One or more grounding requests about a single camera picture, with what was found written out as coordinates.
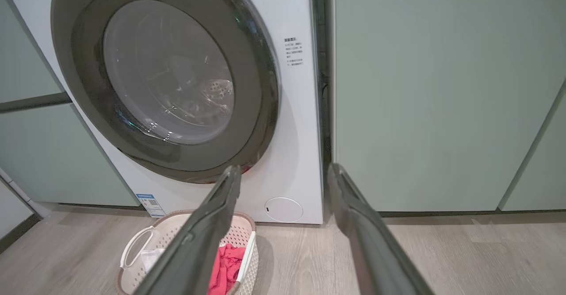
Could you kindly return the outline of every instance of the door glass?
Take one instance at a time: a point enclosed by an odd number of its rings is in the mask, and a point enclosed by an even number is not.
[[[144,132],[198,144],[228,125],[234,107],[228,64],[183,11],[153,0],[126,4],[108,23],[103,53],[112,86]]]

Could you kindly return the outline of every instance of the wooden floor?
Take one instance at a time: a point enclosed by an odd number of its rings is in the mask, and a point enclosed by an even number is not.
[[[255,294],[358,293],[348,240],[327,224],[259,225]],[[2,294],[115,294],[145,212],[60,207],[0,254]],[[564,294],[566,213],[388,218],[439,295]]]

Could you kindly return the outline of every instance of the blue and white sticker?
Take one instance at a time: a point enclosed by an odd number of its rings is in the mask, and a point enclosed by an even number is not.
[[[147,210],[152,217],[162,217],[165,215],[163,208],[159,205],[157,200],[152,194],[136,194],[138,200],[143,204],[144,208]]]

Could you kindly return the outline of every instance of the laundry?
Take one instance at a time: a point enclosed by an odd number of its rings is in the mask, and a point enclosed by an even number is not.
[[[208,295],[226,295],[234,287],[245,252],[245,247],[233,247],[232,244],[218,249],[208,284]]]

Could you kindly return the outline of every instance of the washing machine door rim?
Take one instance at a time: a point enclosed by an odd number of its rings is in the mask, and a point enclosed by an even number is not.
[[[78,105],[114,146],[164,176],[209,183],[228,165],[241,165],[244,171],[251,168],[267,150],[279,110],[275,53],[252,4],[248,0],[152,0],[198,22],[222,52],[233,79],[234,106],[225,130],[205,142],[179,144],[145,128],[109,79],[105,31],[117,11],[136,1],[141,0],[53,0],[54,47]]]

